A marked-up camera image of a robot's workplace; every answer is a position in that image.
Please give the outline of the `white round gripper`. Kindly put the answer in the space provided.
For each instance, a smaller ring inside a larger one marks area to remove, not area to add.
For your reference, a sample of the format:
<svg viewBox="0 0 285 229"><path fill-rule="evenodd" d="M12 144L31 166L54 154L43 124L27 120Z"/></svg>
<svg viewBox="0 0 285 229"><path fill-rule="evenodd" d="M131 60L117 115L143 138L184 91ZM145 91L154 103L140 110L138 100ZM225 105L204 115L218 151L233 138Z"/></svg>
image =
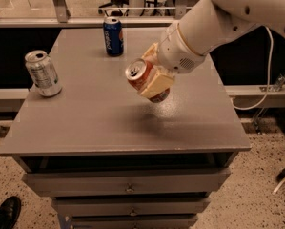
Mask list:
<svg viewBox="0 0 285 229"><path fill-rule="evenodd" d="M163 31L159 43L151 44L142 58L153 65L161 65L151 69L146 83L138 91L145 98L169 89L175 81L175 72L190 73L205 60L204 55L194 52L183 40L177 22Z"/></svg>

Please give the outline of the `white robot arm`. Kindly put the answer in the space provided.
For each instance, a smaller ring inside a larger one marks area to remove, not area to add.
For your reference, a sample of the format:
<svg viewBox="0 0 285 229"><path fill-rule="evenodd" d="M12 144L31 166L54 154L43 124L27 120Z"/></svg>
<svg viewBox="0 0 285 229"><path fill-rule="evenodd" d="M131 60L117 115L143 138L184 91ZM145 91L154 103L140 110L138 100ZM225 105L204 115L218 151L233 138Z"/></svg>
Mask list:
<svg viewBox="0 0 285 229"><path fill-rule="evenodd" d="M160 94L176 74L191 72L209 52L259 26L285 38L285 0L199 0L144 53L161 69L138 93L146 98Z"/></svg>

